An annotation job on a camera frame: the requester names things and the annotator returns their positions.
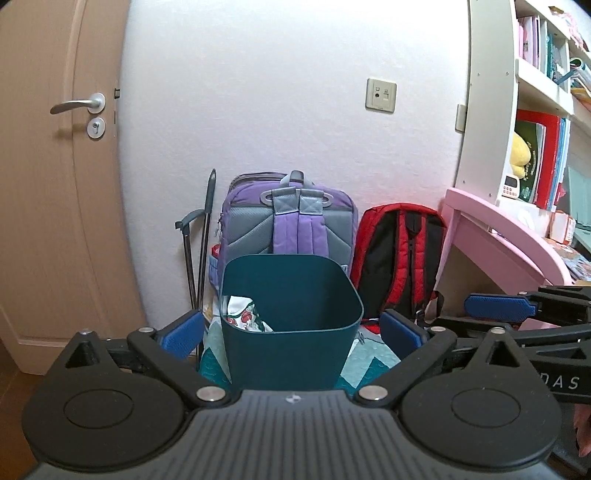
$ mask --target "bookshelf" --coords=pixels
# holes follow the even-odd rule
[[[552,36],[558,49],[554,58],[564,72],[570,70],[571,56],[591,66],[589,54],[576,47],[566,22],[553,15],[548,4],[548,0],[470,0],[470,90],[455,184],[530,224],[541,236],[551,214],[501,195],[505,175],[511,172],[517,108],[570,118],[591,137],[591,112],[571,95],[570,82],[557,85],[519,55],[517,18],[537,15],[540,30]]]

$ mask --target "pink book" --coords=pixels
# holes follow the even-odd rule
[[[521,19],[523,22],[523,58],[527,63],[534,64],[534,22],[533,17]]]
[[[517,21],[517,29],[519,31],[519,40],[518,40],[518,49],[519,49],[519,58],[523,59],[523,25],[521,25],[521,21]]]

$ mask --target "wall socket plate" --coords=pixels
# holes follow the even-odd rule
[[[384,80],[368,79],[365,107],[371,110],[394,113],[396,84]]]

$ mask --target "red folder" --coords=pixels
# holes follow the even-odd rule
[[[556,170],[556,157],[558,154],[558,141],[560,138],[560,117],[549,113],[531,112],[529,110],[517,110],[517,120],[535,122],[546,127],[544,151],[542,152],[542,169],[538,179],[538,187],[535,190],[534,203],[541,209],[546,209],[550,199],[552,179]]]

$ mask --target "blue gripper pad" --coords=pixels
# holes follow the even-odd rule
[[[158,332],[158,343],[167,352],[184,360],[203,338],[203,314],[191,310]]]
[[[382,340],[402,360],[429,340],[428,333],[392,309],[379,317]]]
[[[536,305],[525,297],[505,295],[470,295],[464,302],[466,313],[473,318],[521,323],[535,316]]]

